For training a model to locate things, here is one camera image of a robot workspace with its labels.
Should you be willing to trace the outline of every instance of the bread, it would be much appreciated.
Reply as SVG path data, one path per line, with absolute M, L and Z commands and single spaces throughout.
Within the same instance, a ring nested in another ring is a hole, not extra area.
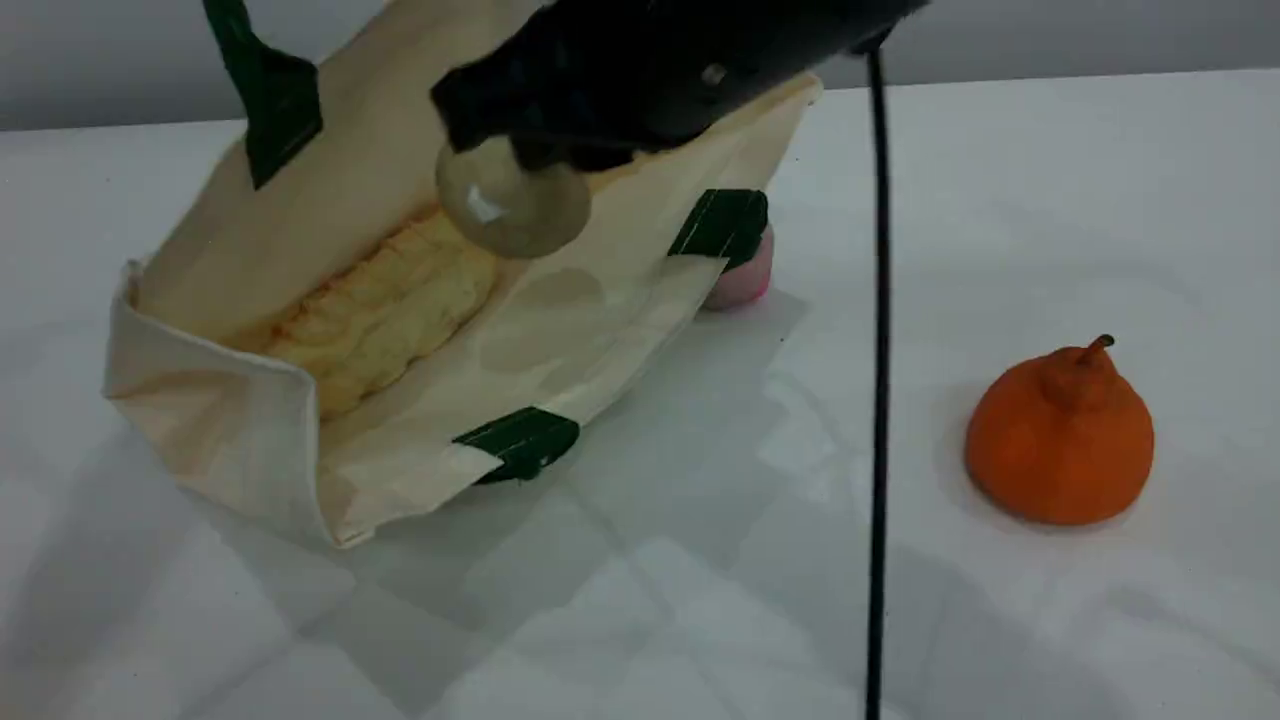
M 312 291 L 271 331 L 264 355 L 316 379 L 320 419 L 348 413 L 444 345 L 488 300 L 497 258 L 433 213 Z

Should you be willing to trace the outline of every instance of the black cable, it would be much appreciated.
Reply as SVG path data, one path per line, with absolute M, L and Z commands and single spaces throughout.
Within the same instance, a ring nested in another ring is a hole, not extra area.
M 876 415 L 872 438 L 872 557 L 867 602 L 867 698 L 864 716 L 879 720 L 881 660 L 884 655 L 884 544 L 888 530 L 890 374 L 890 178 L 888 118 L 879 49 L 867 54 L 876 143 Z

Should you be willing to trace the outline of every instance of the pink object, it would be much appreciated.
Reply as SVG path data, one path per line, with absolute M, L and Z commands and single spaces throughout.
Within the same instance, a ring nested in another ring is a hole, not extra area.
M 707 296 L 707 301 L 703 302 L 703 309 L 732 310 L 755 302 L 768 292 L 772 272 L 773 225 L 765 225 L 755 258 L 721 275 L 710 295 Z

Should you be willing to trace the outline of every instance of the fruit stem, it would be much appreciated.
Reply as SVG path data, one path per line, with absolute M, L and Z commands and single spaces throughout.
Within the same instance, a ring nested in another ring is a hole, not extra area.
M 1115 343 L 1116 338 L 1108 334 L 1100 334 L 1097 340 L 1084 348 L 1084 352 L 1080 354 L 1080 357 L 1075 363 L 1078 365 L 1088 365 L 1093 360 L 1093 356 L 1101 352 L 1103 347 L 1111 347 Z

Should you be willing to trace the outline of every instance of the white table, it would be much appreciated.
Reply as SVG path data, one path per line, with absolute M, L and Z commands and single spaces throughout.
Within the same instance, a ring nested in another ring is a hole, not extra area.
M 116 269 L 239 126 L 0 135 L 0 716 L 856 716 L 864 105 L 800 129 L 763 304 L 700 319 L 547 477 L 347 555 L 177 491 L 97 397 Z M 890 111 L 891 715 L 1280 716 L 1280 72 Z M 969 410 L 1101 332 L 1156 418 L 1151 484 L 1098 529 L 1021 525 L 961 471 Z

